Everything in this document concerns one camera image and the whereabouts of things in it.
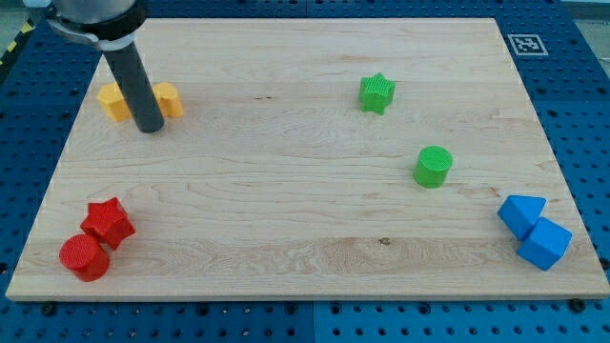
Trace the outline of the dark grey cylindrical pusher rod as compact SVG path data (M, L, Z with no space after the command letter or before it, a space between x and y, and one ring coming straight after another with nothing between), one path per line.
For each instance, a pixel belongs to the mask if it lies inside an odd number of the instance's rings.
M120 50L106 50L103 54L136 127L144 133L160 131L164 118L134 42Z

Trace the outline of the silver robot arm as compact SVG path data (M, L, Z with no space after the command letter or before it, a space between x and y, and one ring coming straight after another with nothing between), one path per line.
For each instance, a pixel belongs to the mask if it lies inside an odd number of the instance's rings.
M148 16L145 0L24 0L64 39L101 51L136 127L144 133L164 126L161 109L134 43Z

